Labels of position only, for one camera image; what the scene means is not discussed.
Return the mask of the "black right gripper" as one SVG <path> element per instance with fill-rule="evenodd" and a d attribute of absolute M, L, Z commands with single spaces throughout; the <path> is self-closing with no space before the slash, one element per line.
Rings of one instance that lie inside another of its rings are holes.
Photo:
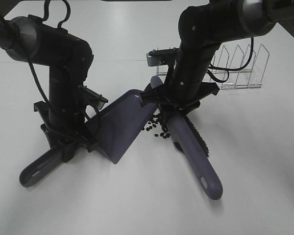
<path fill-rule="evenodd" d="M 142 106 L 147 104 L 167 105 L 182 110 L 196 109 L 200 105 L 200 100 L 209 96 L 217 95 L 219 87 L 216 83 L 202 82 L 197 88 L 193 85 L 182 86 L 170 90 L 168 85 L 160 84 L 155 88 L 150 88 L 140 94 L 140 103 Z"/>

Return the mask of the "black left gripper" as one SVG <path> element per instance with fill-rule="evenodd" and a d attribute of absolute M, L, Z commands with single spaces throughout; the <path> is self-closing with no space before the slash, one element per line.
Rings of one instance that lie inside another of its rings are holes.
<path fill-rule="evenodd" d="M 60 143 L 63 162 L 66 163 L 74 157 L 78 145 L 85 146 L 89 152 L 94 151 L 98 142 L 95 137 L 98 133 L 98 117 L 85 120 L 85 116 L 81 116 L 81 123 L 73 121 L 64 127 L 64 121 L 57 120 L 45 102 L 34 103 L 34 111 L 38 112 L 43 120 L 41 129 L 50 147 Z"/>

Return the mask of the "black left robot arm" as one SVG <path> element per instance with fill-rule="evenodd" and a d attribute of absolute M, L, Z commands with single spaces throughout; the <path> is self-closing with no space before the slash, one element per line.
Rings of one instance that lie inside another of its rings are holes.
<path fill-rule="evenodd" d="M 49 94 L 34 104 L 50 145 L 42 160 L 59 152 L 60 160 L 68 162 L 79 147 L 92 149 L 100 115 L 91 118 L 86 108 L 99 112 L 106 99 L 84 85 L 94 58 L 89 44 L 61 26 L 48 26 L 44 19 L 29 15 L 0 18 L 0 48 L 15 61 L 49 69 Z"/>

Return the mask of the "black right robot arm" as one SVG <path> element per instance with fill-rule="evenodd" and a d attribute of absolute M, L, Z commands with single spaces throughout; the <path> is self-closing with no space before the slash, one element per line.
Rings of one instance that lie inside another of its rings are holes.
<path fill-rule="evenodd" d="M 168 66 L 165 83 L 141 94 L 141 103 L 193 108 L 216 83 L 203 81 L 222 43 L 269 33 L 278 21 L 294 18 L 294 0 L 212 0 L 190 6 L 179 18 L 179 48 L 153 50 L 147 63 Z"/>

